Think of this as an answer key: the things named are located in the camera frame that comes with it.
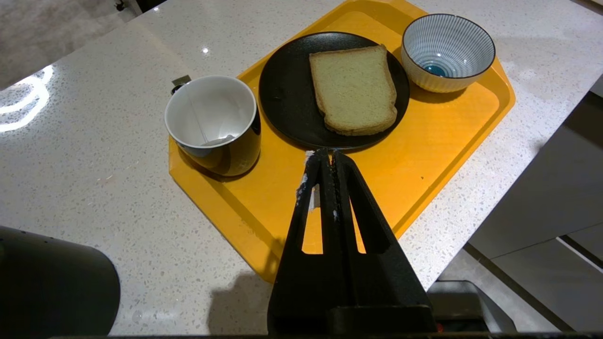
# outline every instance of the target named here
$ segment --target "white speckled countertop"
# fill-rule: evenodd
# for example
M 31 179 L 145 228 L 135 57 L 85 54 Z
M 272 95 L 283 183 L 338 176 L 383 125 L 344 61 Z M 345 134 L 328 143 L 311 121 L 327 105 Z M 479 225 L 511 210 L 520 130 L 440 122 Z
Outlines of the white speckled countertop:
M 603 72 L 603 17 L 569 0 L 411 2 L 482 25 L 517 96 L 400 240 L 427 288 Z M 107 254 L 114 335 L 264 332 L 270 286 L 169 176 L 163 109 L 171 80 L 237 75 L 338 3 L 171 0 L 3 91 L 0 129 L 19 128 L 0 132 L 0 224 Z

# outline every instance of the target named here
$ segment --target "floor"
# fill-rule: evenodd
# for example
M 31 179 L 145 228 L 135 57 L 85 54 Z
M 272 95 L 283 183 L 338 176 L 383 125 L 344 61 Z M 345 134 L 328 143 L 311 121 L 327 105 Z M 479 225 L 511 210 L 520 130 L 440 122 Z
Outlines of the floor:
M 442 272 L 439 280 L 473 282 L 513 320 L 518 332 L 559 332 L 540 313 L 488 271 L 465 250 L 461 250 Z
M 115 0 L 0 0 L 0 90 L 136 15 Z

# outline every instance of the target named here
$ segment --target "striped bowl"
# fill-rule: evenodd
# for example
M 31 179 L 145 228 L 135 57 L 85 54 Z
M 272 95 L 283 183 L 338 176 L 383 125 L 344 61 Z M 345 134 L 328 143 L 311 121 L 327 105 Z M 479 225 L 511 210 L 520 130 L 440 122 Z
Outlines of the striped bowl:
M 495 55 L 494 42 L 483 28 L 452 14 L 420 17 L 402 36 L 402 66 L 415 84 L 431 92 L 469 86 L 492 65 Z

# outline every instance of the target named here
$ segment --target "cabinet door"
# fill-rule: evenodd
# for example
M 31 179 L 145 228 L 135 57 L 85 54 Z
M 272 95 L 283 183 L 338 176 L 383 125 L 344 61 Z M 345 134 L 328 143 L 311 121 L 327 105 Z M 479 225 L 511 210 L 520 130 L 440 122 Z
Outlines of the cabinet door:
M 579 230 L 567 236 L 590 252 L 590 254 L 599 258 L 600 261 L 603 261 L 603 224 Z
M 603 149 L 561 126 L 470 243 L 495 258 L 603 222 Z
M 603 331 L 603 273 L 557 239 L 492 260 L 576 331 Z

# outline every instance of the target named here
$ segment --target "tray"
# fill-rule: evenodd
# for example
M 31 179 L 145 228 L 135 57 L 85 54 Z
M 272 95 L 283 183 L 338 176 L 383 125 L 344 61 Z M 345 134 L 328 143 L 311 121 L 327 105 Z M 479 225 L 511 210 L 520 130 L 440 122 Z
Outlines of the tray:
M 383 43 L 400 58 L 404 29 L 425 14 L 402 0 L 346 1 L 291 39 L 320 31 L 348 32 Z M 239 76 L 256 97 L 270 55 Z M 434 94 L 411 84 L 408 110 L 396 129 L 370 148 L 347 153 L 396 237 L 402 236 L 514 103 L 515 94 L 498 59 L 461 94 Z M 236 180 L 206 176 L 171 139 L 169 173 L 249 265 L 273 282 L 306 150 L 279 136 L 261 114 L 262 150 L 246 176 Z M 303 250 L 321 253 L 318 209 L 308 215 Z

